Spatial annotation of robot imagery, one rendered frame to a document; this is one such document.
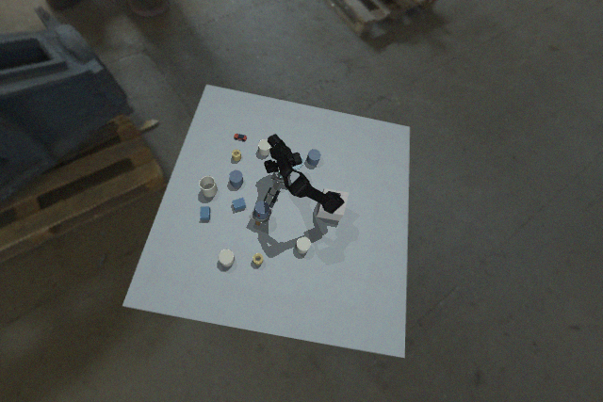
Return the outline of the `blue block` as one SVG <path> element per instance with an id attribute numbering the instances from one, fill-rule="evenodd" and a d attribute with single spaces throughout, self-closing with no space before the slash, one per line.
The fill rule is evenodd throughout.
<path id="1" fill-rule="evenodd" d="M 244 198 L 240 198 L 232 201 L 235 211 L 239 209 L 246 208 L 246 204 Z"/>
<path id="2" fill-rule="evenodd" d="M 210 220 L 210 208 L 209 208 L 209 206 L 202 206 L 200 208 L 200 219 L 201 220 Z"/>

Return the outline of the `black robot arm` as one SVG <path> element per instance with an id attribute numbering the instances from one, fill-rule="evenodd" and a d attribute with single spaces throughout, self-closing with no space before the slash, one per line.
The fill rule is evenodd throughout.
<path id="1" fill-rule="evenodd" d="M 303 175 L 302 172 L 294 170 L 288 162 L 288 159 L 293 157 L 294 154 L 276 134 L 268 137 L 268 143 L 272 147 L 269 149 L 270 155 L 277 161 L 280 170 L 279 173 L 284 178 L 285 187 L 293 196 L 299 198 L 308 197 L 314 201 L 317 201 L 321 203 L 324 211 L 330 214 L 333 214 L 343 203 L 345 203 L 340 198 L 340 193 L 328 191 L 326 194 L 324 194 L 321 191 L 313 188 L 309 180 Z M 299 173 L 300 177 L 289 185 L 287 176 L 292 171 Z"/>

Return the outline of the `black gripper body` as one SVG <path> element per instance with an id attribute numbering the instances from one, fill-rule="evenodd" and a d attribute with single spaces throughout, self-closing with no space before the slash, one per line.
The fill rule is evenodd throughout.
<path id="1" fill-rule="evenodd" d="M 291 157 L 290 159 L 288 159 L 288 162 L 290 162 L 290 164 L 295 164 L 300 165 L 302 163 L 302 158 L 300 156 L 299 153 L 293 153 L 294 156 Z M 278 164 L 277 163 L 272 163 L 272 160 L 268 160 L 264 162 L 265 168 L 267 173 L 272 173 L 274 172 L 276 169 L 278 169 Z"/>

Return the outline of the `dark blue cylinder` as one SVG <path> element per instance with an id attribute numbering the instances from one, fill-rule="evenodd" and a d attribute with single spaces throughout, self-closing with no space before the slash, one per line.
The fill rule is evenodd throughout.
<path id="1" fill-rule="evenodd" d="M 307 163 L 311 166 L 318 164 L 320 158 L 320 152 L 318 150 L 311 150 L 307 155 Z"/>
<path id="2" fill-rule="evenodd" d="M 269 215 L 269 204 L 266 201 L 257 202 L 254 206 L 254 215 L 259 219 L 266 218 Z"/>
<path id="3" fill-rule="evenodd" d="M 233 170 L 229 174 L 229 180 L 233 187 L 240 187 L 243 184 L 243 174 L 239 170 Z"/>

